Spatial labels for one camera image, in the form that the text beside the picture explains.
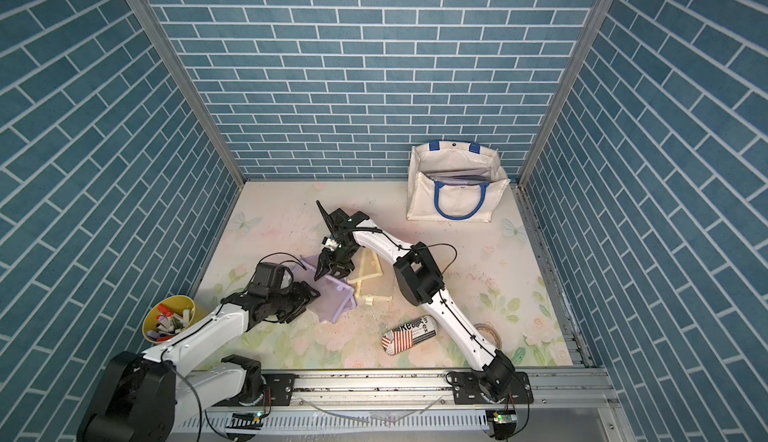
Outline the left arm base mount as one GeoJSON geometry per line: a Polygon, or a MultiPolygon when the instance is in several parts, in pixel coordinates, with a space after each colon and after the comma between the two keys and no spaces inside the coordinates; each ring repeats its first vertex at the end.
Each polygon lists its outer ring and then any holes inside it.
{"type": "Polygon", "coordinates": [[[258,382],[246,379],[245,388],[239,394],[216,403],[215,407],[288,407],[296,379],[293,373],[262,374],[258,382]]]}

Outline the purple mesh pouch lower left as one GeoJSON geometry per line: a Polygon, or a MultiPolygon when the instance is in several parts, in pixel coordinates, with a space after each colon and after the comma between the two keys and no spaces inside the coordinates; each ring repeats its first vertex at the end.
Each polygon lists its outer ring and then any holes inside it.
{"type": "Polygon", "coordinates": [[[308,308],[318,316],[321,322],[336,323],[344,313],[357,307],[354,288],[330,274],[314,280],[317,261],[317,255],[301,258],[306,270],[300,278],[320,294],[320,297],[315,299],[308,308]]]}

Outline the cream yellow pouch bottom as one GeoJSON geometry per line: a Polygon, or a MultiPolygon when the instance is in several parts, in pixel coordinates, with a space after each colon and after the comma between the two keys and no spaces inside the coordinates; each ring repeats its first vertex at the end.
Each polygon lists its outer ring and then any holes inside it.
{"type": "Polygon", "coordinates": [[[354,287],[355,298],[360,305],[372,306],[376,303],[391,302],[394,293],[394,276],[383,269],[383,275],[358,284],[354,287]]]}

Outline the white canvas tote bag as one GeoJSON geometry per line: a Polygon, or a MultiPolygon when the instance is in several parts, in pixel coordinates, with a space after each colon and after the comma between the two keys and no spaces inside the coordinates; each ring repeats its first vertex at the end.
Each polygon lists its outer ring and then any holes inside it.
{"type": "Polygon", "coordinates": [[[414,146],[406,219],[489,222],[510,183],[499,153],[478,143],[443,140],[414,146]]]}

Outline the crushed striped drink can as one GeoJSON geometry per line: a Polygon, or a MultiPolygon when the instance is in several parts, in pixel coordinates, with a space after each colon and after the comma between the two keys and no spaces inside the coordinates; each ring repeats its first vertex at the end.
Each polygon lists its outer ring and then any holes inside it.
{"type": "Polygon", "coordinates": [[[437,322],[426,315],[395,327],[381,337],[382,347],[387,355],[394,356],[437,335],[437,322]]]}

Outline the yellow bowl with items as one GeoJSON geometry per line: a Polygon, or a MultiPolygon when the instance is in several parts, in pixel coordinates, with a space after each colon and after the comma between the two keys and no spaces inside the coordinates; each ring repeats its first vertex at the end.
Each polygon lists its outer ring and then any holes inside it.
{"type": "Polygon", "coordinates": [[[202,320],[207,313],[188,296],[175,295],[155,304],[146,314],[142,334],[151,344],[166,342],[202,320]]]}

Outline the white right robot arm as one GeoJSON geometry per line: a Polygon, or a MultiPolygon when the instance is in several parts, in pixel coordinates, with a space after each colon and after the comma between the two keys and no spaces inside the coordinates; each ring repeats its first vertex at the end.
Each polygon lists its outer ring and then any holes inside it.
{"type": "Polygon", "coordinates": [[[509,395],[517,381],[512,361],[480,334],[453,301],[429,246],[396,238],[363,212],[349,215],[336,209],[329,213],[321,204],[317,207],[328,236],[322,241],[315,279],[347,277],[354,269],[352,259],[357,251],[372,250],[392,265],[402,296],[432,316],[456,343],[484,396],[498,402],[509,395]]]}

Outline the brown tape roll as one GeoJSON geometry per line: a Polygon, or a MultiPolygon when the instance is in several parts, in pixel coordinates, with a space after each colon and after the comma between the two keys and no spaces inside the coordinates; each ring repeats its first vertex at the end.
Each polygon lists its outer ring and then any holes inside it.
{"type": "Polygon", "coordinates": [[[492,325],[486,324],[486,323],[479,323],[479,324],[475,324],[475,328],[487,341],[492,343],[497,349],[502,348],[502,341],[501,341],[500,335],[492,325]]]}

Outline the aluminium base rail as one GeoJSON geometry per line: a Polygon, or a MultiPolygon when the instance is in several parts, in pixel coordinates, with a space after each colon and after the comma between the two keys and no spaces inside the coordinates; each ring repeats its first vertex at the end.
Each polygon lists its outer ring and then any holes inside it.
{"type": "Polygon", "coordinates": [[[255,441],[277,435],[477,430],[504,441],[531,439],[630,441],[633,433],[617,393],[599,369],[527,372],[532,404],[456,405],[448,370],[298,371],[288,407],[256,420],[252,407],[207,409],[171,434],[195,440],[255,441]]]}

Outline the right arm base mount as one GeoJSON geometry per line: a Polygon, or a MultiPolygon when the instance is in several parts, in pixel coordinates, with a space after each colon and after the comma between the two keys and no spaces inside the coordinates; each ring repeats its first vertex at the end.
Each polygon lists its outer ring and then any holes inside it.
{"type": "Polygon", "coordinates": [[[444,375],[456,405],[532,404],[534,396],[528,374],[516,371],[498,385],[476,371],[448,371],[444,375]]]}

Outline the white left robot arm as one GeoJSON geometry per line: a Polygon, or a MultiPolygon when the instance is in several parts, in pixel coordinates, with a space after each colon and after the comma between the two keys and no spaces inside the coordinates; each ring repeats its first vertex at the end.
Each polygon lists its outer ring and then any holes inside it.
{"type": "Polygon", "coordinates": [[[164,441],[180,423],[208,421],[208,408],[228,401],[269,414],[273,391],[259,361],[224,357],[198,366],[222,346],[262,322],[287,324],[318,299],[283,264],[258,263],[250,281],[224,297],[209,315],[141,353],[122,352],[104,370],[77,430],[79,441],[164,441]]]}

